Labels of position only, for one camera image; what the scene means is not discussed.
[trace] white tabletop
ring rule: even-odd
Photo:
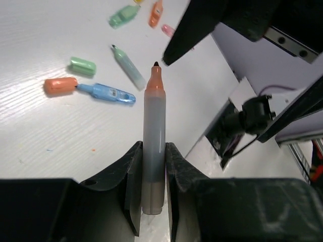
[[[152,0],[132,22],[114,30],[106,19],[131,0],[5,0],[0,8],[0,177],[72,177],[82,181],[142,140],[143,91],[138,92],[110,50],[124,50],[148,80],[187,0],[164,1],[156,29],[148,26]],[[71,56],[97,65],[95,82],[133,93],[133,107],[87,94],[48,98],[47,78],[68,77]],[[170,67],[161,64],[167,94],[167,142],[185,156],[237,86],[211,36]]]

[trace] table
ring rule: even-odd
[[[148,80],[187,0],[164,1],[156,29],[148,26],[152,0],[132,22],[114,30],[107,17],[131,0],[4,0],[0,8],[0,177],[72,177],[82,181],[142,140],[143,91],[115,62],[110,46],[124,50]],[[97,101],[84,93],[55,98],[47,78],[67,73],[71,56],[97,65],[95,82],[133,93],[133,107]],[[167,94],[167,142],[185,156],[212,122],[238,82],[211,36],[170,67],[161,63]]]

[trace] white table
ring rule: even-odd
[[[164,1],[156,29],[148,26],[152,0],[118,30],[106,19],[131,0],[4,0],[0,8],[0,178],[72,177],[82,181],[119,159],[142,140],[143,92],[138,92],[110,50],[124,50],[148,80],[187,0]],[[133,107],[90,96],[48,98],[47,78],[71,76],[71,56],[97,65],[95,82],[133,93]],[[167,94],[167,142],[185,156],[238,85],[211,36],[163,69]]]

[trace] orange marker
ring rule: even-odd
[[[78,85],[74,77],[47,79],[44,83],[44,90],[47,94],[64,94],[73,92]]]
[[[162,16],[163,10],[163,0],[158,0],[154,3],[149,19],[149,25],[151,28],[156,27],[160,17]]]
[[[165,193],[166,93],[158,62],[151,68],[144,97],[143,175],[141,206],[144,214],[162,212]]]

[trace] blue marker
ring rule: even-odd
[[[76,88],[80,91],[90,93],[92,97],[97,99],[126,104],[134,104],[136,102],[136,97],[133,94],[98,83],[94,84],[93,86],[79,84],[76,86]]]

